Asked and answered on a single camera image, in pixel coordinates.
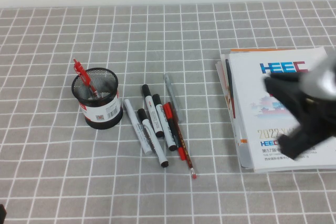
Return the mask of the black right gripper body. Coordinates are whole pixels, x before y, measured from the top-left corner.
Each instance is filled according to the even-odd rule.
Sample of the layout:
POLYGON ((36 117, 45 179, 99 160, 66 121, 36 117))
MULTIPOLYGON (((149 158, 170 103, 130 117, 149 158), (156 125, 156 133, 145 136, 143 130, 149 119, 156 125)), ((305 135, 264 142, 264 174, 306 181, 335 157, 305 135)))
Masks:
POLYGON ((287 136, 287 145, 318 145, 335 135, 335 100, 316 98, 303 90, 306 73, 294 78, 295 89, 286 105, 300 125, 287 136))

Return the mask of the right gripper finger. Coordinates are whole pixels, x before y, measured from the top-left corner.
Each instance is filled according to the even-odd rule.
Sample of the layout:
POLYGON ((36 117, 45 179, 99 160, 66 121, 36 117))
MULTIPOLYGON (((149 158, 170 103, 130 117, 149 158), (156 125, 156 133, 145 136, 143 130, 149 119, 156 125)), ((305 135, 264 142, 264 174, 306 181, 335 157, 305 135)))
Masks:
POLYGON ((279 137, 281 154, 295 160, 300 154, 314 146, 314 138, 302 129, 295 129, 288 135, 279 137))
POLYGON ((288 77, 287 73, 271 73, 264 78, 265 89, 271 97, 276 98, 281 93, 288 77))

